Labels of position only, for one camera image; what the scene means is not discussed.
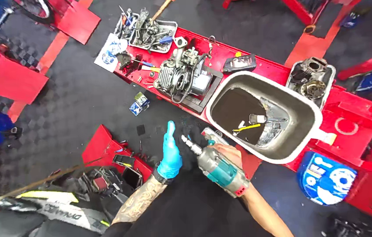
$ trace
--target arm tattoo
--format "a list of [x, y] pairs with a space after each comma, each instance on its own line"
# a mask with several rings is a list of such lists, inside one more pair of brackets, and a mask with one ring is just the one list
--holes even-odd
[[161, 184], [154, 176], [151, 176], [148, 181], [136, 190], [122, 205], [112, 224], [117, 222], [136, 221], [166, 187], [167, 185]]

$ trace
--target tire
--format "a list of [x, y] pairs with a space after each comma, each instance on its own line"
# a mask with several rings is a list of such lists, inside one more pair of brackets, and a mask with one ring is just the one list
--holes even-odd
[[32, 14], [27, 9], [25, 9], [23, 6], [19, 5], [16, 1], [14, 1], [14, 3], [18, 8], [21, 9], [21, 11], [22, 11], [22, 13], [24, 13], [24, 15], [26, 15], [27, 17], [31, 18], [34, 21], [36, 21], [38, 23], [41, 23], [41, 24], [52, 24], [52, 23], [54, 23], [54, 12], [51, 8], [50, 3], [47, 0], [44, 0], [44, 3], [46, 4], [46, 6], [47, 6], [47, 8], [50, 12], [50, 15], [47, 18], [38, 17], [38, 16]]

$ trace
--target gloved hand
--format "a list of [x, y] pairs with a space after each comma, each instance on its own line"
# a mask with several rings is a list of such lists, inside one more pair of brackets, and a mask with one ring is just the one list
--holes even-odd
[[163, 159], [157, 167], [157, 172], [163, 178], [171, 179], [176, 177], [182, 167], [182, 157], [179, 148], [176, 146], [173, 134], [176, 129], [173, 121], [167, 123], [167, 133], [164, 134], [162, 144]]

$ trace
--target impact wrench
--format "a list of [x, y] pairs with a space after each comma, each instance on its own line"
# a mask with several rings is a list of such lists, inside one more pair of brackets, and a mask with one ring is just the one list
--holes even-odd
[[236, 164], [215, 148], [200, 148], [197, 144], [182, 135], [182, 141], [198, 155], [198, 166], [205, 176], [222, 187], [232, 197], [240, 197], [249, 188], [250, 181]]

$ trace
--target wristwatch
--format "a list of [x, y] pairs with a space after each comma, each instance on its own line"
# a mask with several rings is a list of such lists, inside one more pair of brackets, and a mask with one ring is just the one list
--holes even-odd
[[154, 176], [154, 178], [161, 184], [171, 184], [173, 182], [173, 179], [172, 178], [164, 178], [162, 177], [158, 171], [157, 171], [157, 167], [155, 167], [154, 171], [152, 172], [152, 175]]

